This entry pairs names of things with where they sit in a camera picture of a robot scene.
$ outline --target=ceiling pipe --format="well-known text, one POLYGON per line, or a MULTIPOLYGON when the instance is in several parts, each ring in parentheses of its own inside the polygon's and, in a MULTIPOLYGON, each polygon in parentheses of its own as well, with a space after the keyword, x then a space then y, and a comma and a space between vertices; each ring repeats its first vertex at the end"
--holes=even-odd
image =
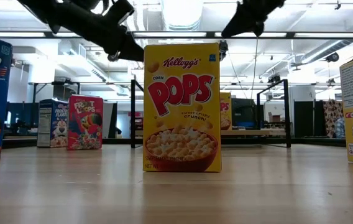
POLYGON ((294 66, 306 65, 327 57, 342 48, 353 44, 353 40, 329 40, 316 49, 304 54, 294 66))

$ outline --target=cable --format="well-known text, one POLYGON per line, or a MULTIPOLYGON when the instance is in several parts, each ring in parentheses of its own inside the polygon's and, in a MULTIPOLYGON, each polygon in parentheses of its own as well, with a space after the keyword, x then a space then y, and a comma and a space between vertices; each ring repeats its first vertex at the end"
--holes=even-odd
POLYGON ((232 57, 231 57, 229 51, 227 51, 227 54, 229 55, 229 58, 231 59, 231 64, 232 64, 233 72, 234 72, 234 75, 236 76, 237 81, 239 82, 240 88, 241 88, 241 90, 243 91, 243 94, 244 94, 245 98, 248 99, 248 98, 247 98, 247 95, 244 93, 243 86, 241 86, 241 82, 240 82, 240 80, 239 80, 239 76, 237 76, 236 70, 234 69, 232 57))
POLYGON ((250 97, 250 99, 252 99, 252 92, 254 91, 255 71, 257 70, 257 53, 258 53, 258 37, 257 37, 257 46, 255 47, 254 77, 252 79, 251 97, 250 97))

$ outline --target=black metal frame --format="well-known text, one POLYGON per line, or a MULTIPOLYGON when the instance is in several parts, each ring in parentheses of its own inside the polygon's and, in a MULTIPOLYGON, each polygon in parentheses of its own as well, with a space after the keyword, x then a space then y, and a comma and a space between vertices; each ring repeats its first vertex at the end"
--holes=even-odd
MULTIPOLYGON (((18 31, 0 31, 0 33, 18 33, 18 31)), ((20 37, 20 36, 12 36, 12 34, 9 35, 9 37, 2 37, 2 38, 8 38, 8 39, 82 39, 82 37, 75 35, 75 36, 56 36, 51 32, 37 32, 37 31, 23 31, 23 33, 43 33, 44 35, 42 37, 20 37)), ((172 34, 170 31, 133 31, 130 32, 135 39, 216 39, 216 40, 223 40, 221 36, 216 35, 216 33, 221 33, 221 31, 196 31, 192 32, 189 31, 190 34, 192 35, 143 35, 143 34, 149 34, 149 33, 156 33, 156 34, 161 34, 161 33, 169 33, 172 34), (195 33, 205 33, 205 35, 195 35, 195 33)), ((247 36, 234 36, 230 37, 227 39, 240 39, 240 40, 252 40, 252 39, 273 39, 273 40, 353 40, 353 37, 338 37, 338 34, 344 35, 344 34, 353 34, 353 32, 298 32, 298 31, 289 31, 289 32, 282 32, 286 33, 286 36, 272 36, 272 33, 274 34, 279 34, 281 32, 264 32, 265 34, 270 34, 270 35, 264 35, 260 37, 256 37, 254 33, 252 35, 247 35, 247 36), (326 37, 324 35, 319 35, 319 36, 311 36, 311 37, 297 37, 296 34, 336 34, 335 37, 326 37)), ((59 34, 74 34, 73 32, 60 32, 59 34)))
POLYGON ((64 85, 64 84, 71 84, 77 85, 77 94, 80 94, 81 85, 80 82, 50 82, 50 83, 29 83, 29 85, 33 85, 33 101, 32 101, 32 109, 30 111, 30 126, 33 127, 33 117, 34 117, 34 109, 35 109, 35 97, 36 95, 47 85, 64 85))
POLYGON ((136 142, 135 139, 135 87, 138 87, 141 91, 144 92, 142 86, 137 82, 137 80, 131 80, 131 148, 135 149, 136 145, 139 142, 136 142))
POLYGON ((291 126, 290 126, 290 102, 289 102, 289 97, 288 97, 288 80, 283 79, 280 80, 279 82, 276 82, 274 84, 271 84, 268 86, 268 88, 262 90, 261 92, 257 93, 257 129, 261 130, 261 115, 259 113, 259 105, 260 105, 260 94, 275 87, 278 86, 279 84, 283 84, 284 88, 284 116, 285 116, 285 132, 286 132, 286 138, 285 138, 285 144, 287 145, 287 148, 291 147, 291 126))

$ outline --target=ceiling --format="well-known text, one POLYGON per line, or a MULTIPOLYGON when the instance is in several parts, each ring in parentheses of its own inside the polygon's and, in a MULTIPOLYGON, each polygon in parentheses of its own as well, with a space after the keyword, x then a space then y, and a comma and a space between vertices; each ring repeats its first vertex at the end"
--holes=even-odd
MULTIPOLYGON (((129 0, 135 7, 135 13, 128 18, 126 26, 132 31, 170 30, 163 20, 162 8, 171 5, 167 18, 173 22, 198 20, 196 31, 222 31, 236 10, 236 1, 226 0, 129 0)), ((285 6, 276 9, 265 23, 265 31, 272 32, 353 32, 353 0, 341 1, 339 10, 334 10, 336 0, 287 0, 285 6)), ((49 31, 15 0, 0 0, 0 31, 49 31)), ((83 39, 70 39, 74 45, 81 44, 88 49, 87 57, 113 80, 129 82, 129 67, 138 82, 143 82, 143 71, 134 68, 142 66, 136 62, 119 60, 109 62, 106 54, 97 45, 83 39)), ((146 44, 177 44, 189 42, 217 42, 211 39, 139 39, 141 46, 146 44)), ((269 76, 279 73, 290 82, 326 82, 329 77, 338 82, 339 66, 353 57, 353 44, 338 50, 340 60, 327 63, 318 60, 309 65, 300 66, 298 71, 289 67, 293 55, 313 52, 319 46, 327 45, 329 40, 270 40, 270 39, 231 39, 227 40, 229 53, 221 62, 221 82, 253 81, 267 82, 269 76), (281 63, 283 66, 271 68, 281 63)))

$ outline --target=air duct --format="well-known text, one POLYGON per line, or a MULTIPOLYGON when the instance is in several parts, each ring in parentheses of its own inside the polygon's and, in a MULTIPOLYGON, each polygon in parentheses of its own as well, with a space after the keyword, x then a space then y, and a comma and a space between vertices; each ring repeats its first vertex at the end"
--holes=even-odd
POLYGON ((330 40, 326 43, 320 45, 318 48, 304 54, 300 61, 297 61, 294 66, 306 65, 312 62, 315 62, 319 59, 325 58, 328 55, 333 54, 334 52, 341 50, 342 48, 353 44, 353 40, 330 40))
POLYGON ((165 30, 197 30, 203 0, 161 0, 165 30))

